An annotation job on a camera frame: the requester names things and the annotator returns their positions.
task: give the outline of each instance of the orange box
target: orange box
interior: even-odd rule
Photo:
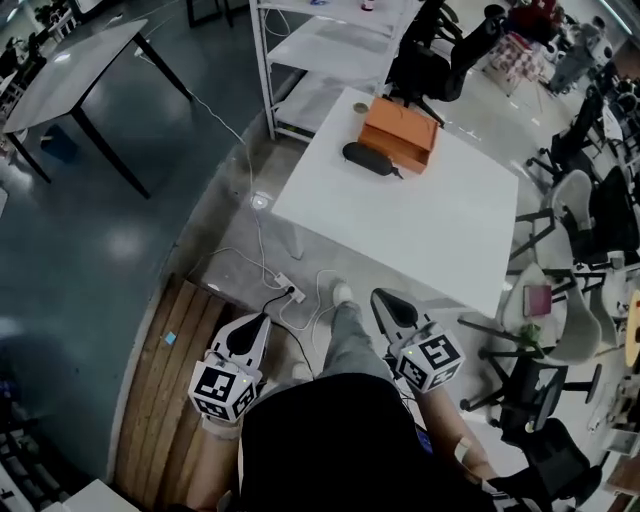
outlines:
[[[396,165],[422,174],[436,143],[438,123],[382,98],[373,100],[358,142]]]

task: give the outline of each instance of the wooden floor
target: wooden floor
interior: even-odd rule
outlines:
[[[222,326],[246,314],[207,290],[169,280],[138,361],[120,432],[114,484],[145,510],[184,503],[203,439],[187,389]]]

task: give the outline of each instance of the black office chair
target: black office chair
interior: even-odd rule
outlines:
[[[534,431],[542,429],[558,405],[563,390],[586,393],[586,404],[593,400],[600,381],[602,365],[596,366],[590,382],[566,382],[567,366],[550,366],[531,357],[518,357],[521,352],[490,352],[481,349],[478,357],[489,362],[500,378],[502,386],[474,403],[466,399],[461,400],[460,409],[471,412],[485,405],[500,405],[500,419],[492,421],[491,426],[501,428],[505,435],[508,435],[507,433],[514,431],[525,432],[525,427],[530,422],[533,422]],[[511,375],[498,364],[496,357],[518,357]],[[556,372],[546,386],[537,389],[540,372],[545,369],[553,369]]]
[[[433,9],[433,4],[425,2],[422,9]],[[432,14],[424,17],[430,20]],[[431,43],[431,32],[435,33],[437,26],[425,36],[425,21],[419,14],[403,36],[398,56],[391,66],[387,78],[387,82],[393,85],[390,97],[402,98],[405,107],[415,103],[444,127],[444,120],[424,102],[422,96],[447,102],[460,97],[467,71],[489,53],[503,35],[504,9],[489,5],[485,8],[485,17],[478,28],[454,45],[449,63],[428,49],[426,44]]]
[[[503,440],[522,450],[529,467],[491,483],[513,496],[532,499],[545,512],[552,510],[557,499],[574,498],[576,507],[580,507],[600,486],[602,468],[591,467],[589,459],[556,418],[547,421],[538,432],[514,432]]]
[[[602,183],[594,186],[589,213],[594,220],[589,231],[578,231],[570,212],[561,220],[577,262],[597,264],[608,261],[607,254],[611,251],[635,252],[640,248],[633,199],[620,167],[611,169]]]
[[[532,157],[526,161],[525,165],[531,167],[535,162],[553,177],[553,182],[559,182],[565,175],[575,169],[586,172],[595,183],[600,181],[593,169],[590,158],[582,151],[589,145],[587,133],[595,124],[596,120],[602,116],[604,98],[598,89],[590,86],[587,89],[586,97],[573,125],[566,133],[557,133],[551,139],[551,150],[540,149],[540,155],[548,155],[551,164]]]

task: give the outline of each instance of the trash bin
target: trash bin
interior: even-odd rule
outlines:
[[[65,164],[70,163],[78,152],[78,145],[57,124],[51,125],[40,139],[40,147]]]

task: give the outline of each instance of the power cord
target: power cord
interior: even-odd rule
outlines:
[[[315,318],[315,316],[318,313],[318,311],[320,311],[320,306],[322,306],[322,299],[320,297],[320,275],[323,272],[335,272],[335,273],[337,273],[335,270],[324,269],[324,270],[319,270],[318,273],[316,274],[316,300],[318,301],[318,304],[317,304],[316,308],[313,310],[313,313],[311,314],[311,317],[309,317],[309,321],[305,324],[304,327],[296,327],[295,325],[291,325],[290,323],[285,321],[284,318],[282,318],[282,313],[287,308],[287,306],[293,302],[293,297],[291,297],[291,299],[284,306],[282,306],[280,308],[280,311],[278,312],[278,316],[280,318],[280,321],[283,324],[285,324],[287,327],[293,329],[294,331],[306,331],[309,328],[309,326],[311,325],[311,322]]]
[[[149,59],[147,59],[144,55],[140,55],[140,58],[142,60],[144,60],[145,62],[148,62],[149,64],[151,64],[152,66],[154,66],[155,64],[153,62],[151,62]],[[211,110],[211,107],[209,107],[209,105],[207,105],[204,101],[202,101],[200,98],[198,98],[198,96],[196,96],[193,91],[191,91],[188,87],[185,86],[185,88],[187,89],[187,91],[189,92],[189,94],[191,94],[191,96],[193,96],[193,98],[200,103],[203,107],[205,107],[208,111],[209,114],[211,114],[211,116],[216,119],[217,121],[220,122],[220,124],[222,124],[222,126],[224,126],[231,134],[233,134],[233,136],[238,139],[238,141],[244,146],[244,150],[247,156],[247,164],[249,165],[249,196],[252,195],[253,193],[253,165],[251,163],[251,156],[249,154],[249,148],[247,146],[247,143],[244,141],[244,139],[242,137],[240,137],[240,135],[238,135],[236,133],[236,131],[231,128],[225,121],[224,119],[222,119],[219,115],[215,114],[213,112],[213,110]],[[223,251],[227,251],[227,250],[233,250],[234,252],[238,253],[240,256],[242,256],[245,260],[258,265],[262,268],[262,283],[267,287],[267,288],[271,288],[272,290],[281,290],[282,286],[272,286],[269,283],[267,283],[267,280],[265,279],[265,272],[269,272],[269,274],[271,275],[271,277],[276,276],[276,274],[269,270],[266,266],[265,266],[265,256],[264,256],[264,246],[262,244],[262,228],[260,227],[260,221],[258,220],[258,215],[256,214],[256,210],[255,208],[249,204],[249,209],[251,210],[251,212],[253,213],[253,218],[255,220],[256,223],[256,227],[258,228],[258,245],[260,246],[260,255],[262,257],[262,264],[259,264],[253,260],[251,260],[250,258],[246,257],[244,254],[242,254],[239,250],[233,248],[233,247],[225,247],[223,249],[219,249],[213,253],[210,253],[210,255],[215,255],[218,254],[219,252],[223,252]],[[200,265],[200,263],[202,262],[202,259],[204,258],[204,256],[202,256],[199,260],[198,263],[196,264],[196,266],[194,266],[191,271],[189,272],[189,276],[196,270],[196,268],[198,268],[198,266]]]
[[[307,358],[307,354],[304,352],[304,349],[302,348],[302,343],[300,343],[300,340],[298,339],[298,337],[295,334],[293,334],[291,330],[285,327],[284,325],[279,324],[278,322],[273,322],[273,323],[278,327],[281,327],[282,329],[287,331],[291,335],[291,337],[298,342],[298,346],[300,347],[300,352],[302,352],[302,357],[304,357],[304,360],[307,363],[307,366],[309,368],[309,373],[311,374],[311,380],[316,380],[316,376],[313,374],[313,370],[311,369],[311,363],[309,362],[309,359]]]
[[[280,12],[280,15],[282,16],[282,19],[284,20],[285,24],[287,24],[286,19],[284,18],[284,15]],[[149,59],[147,59],[144,55],[140,55],[140,58],[143,59],[144,61],[148,62],[149,64],[151,64],[152,66],[155,66],[155,64],[153,64],[153,62],[151,62]],[[216,113],[213,112],[213,110],[211,110],[211,107],[209,107],[209,105],[207,105],[204,101],[202,101],[198,96],[196,96],[193,91],[191,91],[189,88],[187,88],[185,86],[185,88],[187,89],[187,91],[189,92],[189,94],[191,94],[193,96],[193,98],[200,103],[203,107],[205,107],[207,109],[207,111],[209,112],[209,114],[216,119],[218,122],[220,122],[220,124],[222,124],[222,126],[224,126],[237,140],[238,142],[240,142],[245,149],[245,153],[246,153],[246,157],[247,157],[247,164],[249,166],[249,196],[251,197],[252,193],[253,193],[253,165],[251,162],[251,155],[249,154],[249,148],[247,146],[247,143],[244,141],[244,139],[238,135],[238,133],[231,128],[225,121],[224,119],[222,119],[219,115],[217,115]],[[256,265],[260,268],[262,268],[262,283],[267,287],[270,288],[272,290],[282,290],[283,287],[282,286],[272,286],[269,283],[267,283],[266,279],[265,279],[265,275],[266,273],[269,273],[269,275],[275,279],[276,274],[275,272],[273,272],[271,269],[269,269],[266,265],[265,265],[265,254],[264,254],[264,245],[262,243],[262,228],[260,226],[260,221],[258,220],[258,215],[255,211],[255,208],[251,205],[251,203],[249,204],[249,208],[251,210],[251,212],[253,213],[253,218],[255,220],[256,223],[256,227],[258,229],[258,245],[260,246],[260,256],[262,259],[262,263],[259,263],[257,261],[252,260],[251,258],[245,256],[243,253],[241,253],[238,249],[236,249],[235,247],[223,247],[221,249],[218,249],[216,251],[213,251],[211,253],[207,253],[202,255],[199,259],[198,262],[194,265],[194,267],[191,269],[191,271],[189,272],[189,274],[187,274],[187,277],[191,276],[191,274],[193,274],[193,272],[200,266],[200,264],[202,263],[202,260],[206,257],[206,256],[215,256],[216,254],[219,254],[221,252],[224,251],[233,251],[236,254],[238,254],[241,258],[243,258],[244,260],[248,261],[249,263],[252,263],[253,265]],[[318,301],[318,304],[316,306],[316,308],[313,311],[313,314],[311,315],[311,317],[309,318],[309,320],[307,321],[307,323],[305,324],[304,327],[300,328],[300,327],[295,327],[291,324],[289,324],[288,322],[286,322],[284,320],[284,318],[282,318],[282,313],[283,311],[287,308],[287,306],[289,304],[291,304],[291,302],[293,302],[293,297],[280,309],[278,316],[280,318],[280,321],[282,322],[282,324],[276,324],[279,325],[280,327],[282,327],[283,329],[287,330],[289,332],[289,334],[291,334],[291,336],[293,336],[295,338],[295,340],[298,342],[298,345],[300,346],[300,350],[302,351],[302,354],[304,355],[305,361],[307,362],[307,365],[309,366],[309,371],[311,373],[311,376],[313,378],[313,370],[311,369],[311,364],[309,363],[309,360],[307,359],[307,356],[304,352],[304,349],[302,348],[302,343],[300,343],[300,340],[297,338],[297,336],[295,336],[293,334],[293,332],[291,331],[296,330],[296,331],[305,331],[309,328],[309,326],[311,325],[311,322],[313,321],[314,317],[316,317],[316,314],[318,313],[318,311],[320,311],[320,307],[322,306],[322,299],[320,297],[320,275],[324,272],[336,272],[335,270],[331,270],[331,269],[324,269],[324,270],[319,270],[318,273],[316,274],[316,298]],[[285,294],[283,294],[280,297],[277,297],[277,299],[281,299],[286,297],[287,295],[289,295],[291,292],[289,290],[287,290],[287,292]],[[318,354],[318,350],[316,348],[316,344],[315,344],[315,339],[314,339],[314,335],[315,335],[315,329],[316,329],[316,325],[318,324],[318,320],[327,312],[331,311],[334,308],[334,306],[330,306],[329,308],[325,309],[324,311],[322,311],[317,318],[315,318],[315,322],[313,324],[313,328],[311,331],[311,345],[313,346],[314,351],[316,352],[316,354]]]
[[[279,295],[271,300],[268,300],[267,302],[264,303],[264,306],[262,306],[262,313],[264,314],[264,310],[267,309],[267,306],[269,304],[271,304],[272,302],[275,302],[277,300],[283,299],[284,297],[286,297],[287,295],[289,295],[290,293],[293,293],[296,289],[293,286],[289,286],[289,288],[287,288],[287,291],[284,292],[282,295]]]

